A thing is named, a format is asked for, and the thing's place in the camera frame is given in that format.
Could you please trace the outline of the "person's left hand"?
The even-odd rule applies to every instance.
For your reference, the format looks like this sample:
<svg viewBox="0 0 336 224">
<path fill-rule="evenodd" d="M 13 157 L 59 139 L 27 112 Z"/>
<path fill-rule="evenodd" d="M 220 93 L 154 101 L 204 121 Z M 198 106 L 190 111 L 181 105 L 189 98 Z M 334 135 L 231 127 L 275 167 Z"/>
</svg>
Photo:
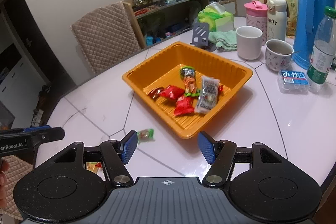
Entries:
<svg viewBox="0 0 336 224">
<path fill-rule="evenodd" d="M 0 171 L 0 207 L 1 209 L 5 208 L 7 205 L 7 202 L 6 202 L 7 191 L 5 188 L 7 184 L 7 178 L 6 178 L 5 172 L 8 171 L 9 167 L 10 167 L 9 163 L 3 160 L 1 163 L 1 171 Z"/>
</svg>

